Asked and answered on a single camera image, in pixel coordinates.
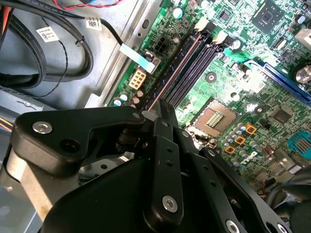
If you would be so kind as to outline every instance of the metal screw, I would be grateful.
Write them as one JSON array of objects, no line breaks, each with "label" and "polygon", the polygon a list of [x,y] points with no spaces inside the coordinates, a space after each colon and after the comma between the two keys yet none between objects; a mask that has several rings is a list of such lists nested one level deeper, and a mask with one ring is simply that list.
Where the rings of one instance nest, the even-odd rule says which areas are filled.
[{"label": "metal screw", "polygon": [[225,222],[230,233],[240,233],[238,226],[231,220]]},{"label": "metal screw", "polygon": [[38,121],[35,124],[33,124],[33,130],[40,134],[47,134],[52,132],[53,128],[52,125],[45,121]]},{"label": "metal screw", "polygon": [[161,123],[163,124],[163,125],[165,125],[165,126],[168,126],[168,124],[163,120],[163,121],[161,121]]},{"label": "metal screw", "polygon": [[278,224],[277,226],[280,229],[280,231],[282,231],[283,233],[287,233],[287,230],[281,224]]},{"label": "metal screw", "polygon": [[140,118],[140,115],[137,114],[137,113],[133,113],[133,116],[136,117],[136,118],[138,118],[138,119]]},{"label": "metal screw", "polygon": [[212,151],[212,150],[208,150],[208,153],[211,155],[211,156],[215,156],[216,154],[214,153],[214,151]]},{"label": "metal screw", "polygon": [[164,209],[166,209],[167,211],[171,213],[177,212],[178,209],[177,202],[171,196],[164,196],[162,198],[162,204],[164,206]]},{"label": "metal screw", "polygon": [[185,137],[189,137],[189,134],[188,134],[186,131],[183,131],[182,134],[183,134]]}]

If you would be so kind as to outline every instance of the chip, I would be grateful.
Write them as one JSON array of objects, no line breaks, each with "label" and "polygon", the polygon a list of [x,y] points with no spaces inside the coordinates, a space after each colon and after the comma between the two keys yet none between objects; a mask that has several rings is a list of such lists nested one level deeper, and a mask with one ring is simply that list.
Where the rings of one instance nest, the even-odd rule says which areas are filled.
[{"label": "chip", "polygon": [[254,14],[251,22],[263,33],[268,34],[284,16],[284,12],[271,0],[266,0]]},{"label": "chip", "polygon": [[289,113],[285,112],[283,109],[277,109],[272,113],[272,118],[280,124],[285,124],[292,117]]},{"label": "chip", "polygon": [[219,15],[219,18],[221,18],[223,21],[226,21],[227,19],[229,19],[230,14],[226,11],[221,12],[221,14]]},{"label": "chip", "polygon": [[237,118],[237,114],[231,109],[223,106],[217,100],[211,98],[207,107],[195,120],[194,126],[200,131],[217,137],[224,132]]}]

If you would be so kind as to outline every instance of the blue pcie slot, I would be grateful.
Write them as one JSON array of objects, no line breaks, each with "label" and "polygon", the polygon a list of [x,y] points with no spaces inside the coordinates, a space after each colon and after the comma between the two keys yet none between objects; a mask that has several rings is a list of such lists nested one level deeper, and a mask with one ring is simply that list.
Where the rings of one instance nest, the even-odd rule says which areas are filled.
[{"label": "blue pcie slot", "polygon": [[275,82],[280,84],[284,89],[294,95],[297,99],[311,106],[311,94],[307,91],[301,89],[294,81],[286,78],[283,74],[274,69],[271,65],[266,62],[255,62],[255,61],[247,61],[245,65],[254,65],[260,68],[260,70],[266,74],[268,77],[273,79]]}]

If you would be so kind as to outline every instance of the sticker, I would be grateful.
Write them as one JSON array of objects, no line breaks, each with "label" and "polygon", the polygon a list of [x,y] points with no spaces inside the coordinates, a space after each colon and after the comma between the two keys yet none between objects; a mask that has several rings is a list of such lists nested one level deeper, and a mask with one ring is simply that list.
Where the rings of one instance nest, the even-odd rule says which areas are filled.
[{"label": "sticker", "polygon": [[86,17],[86,27],[101,31],[102,30],[101,20],[95,17]]},{"label": "sticker", "polygon": [[45,43],[59,40],[58,36],[51,27],[36,30]]}]

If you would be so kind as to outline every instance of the red wire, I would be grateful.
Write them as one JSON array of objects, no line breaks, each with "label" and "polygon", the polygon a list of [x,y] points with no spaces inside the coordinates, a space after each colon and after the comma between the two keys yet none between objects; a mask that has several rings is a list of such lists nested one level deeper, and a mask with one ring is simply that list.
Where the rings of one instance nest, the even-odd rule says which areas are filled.
[{"label": "red wire", "polygon": [[80,3],[80,4],[77,4],[77,5],[73,5],[73,6],[60,6],[57,3],[57,0],[53,0],[53,2],[56,5],[56,7],[59,8],[59,9],[63,9],[63,10],[73,10],[76,7],[108,8],[108,7],[112,7],[112,6],[115,6],[115,5],[119,4],[121,1],[123,1],[123,0],[117,0],[116,2],[114,2],[112,4],[109,4],[109,5],[100,5],[100,4],[99,5],[91,5],[91,4]]}]

